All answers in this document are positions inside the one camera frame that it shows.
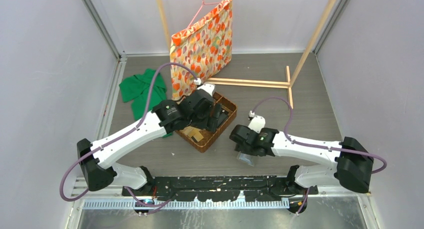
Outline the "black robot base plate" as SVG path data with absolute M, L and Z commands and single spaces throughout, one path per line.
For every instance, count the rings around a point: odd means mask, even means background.
M 276 202 L 282 198 L 303 196 L 306 190 L 289 183 L 284 176 L 157 176 L 146 189 L 133 190 L 137 197 L 178 202 L 235 201 L 244 196 L 247 202 Z

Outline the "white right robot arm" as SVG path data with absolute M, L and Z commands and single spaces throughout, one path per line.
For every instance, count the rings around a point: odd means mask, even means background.
M 319 141 L 267 127 L 255 131 L 245 125 L 236 125 L 229 138 L 236 143 L 236 151 L 246 155 L 313 162 L 314 166 L 290 167 L 285 187 L 291 194 L 325 185 L 340 185 L 361 194 L 369 192 L 374 159 L 355 138 Z

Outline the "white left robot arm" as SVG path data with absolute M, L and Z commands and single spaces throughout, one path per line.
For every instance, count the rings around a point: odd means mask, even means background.
M 110 185 L 135 189 L 141 196 L 153 191 L 152 177 L 145 167 L 130 167 L 117 161 L 140 146 L 186 127 L 216 132 L 221 111 L 214 99 L 215 85 L 205 83 L 181 101 L 166 99 L 144 118 L 94 142 L 84 138 L 77 144 L 79 165 L 91 192 Z

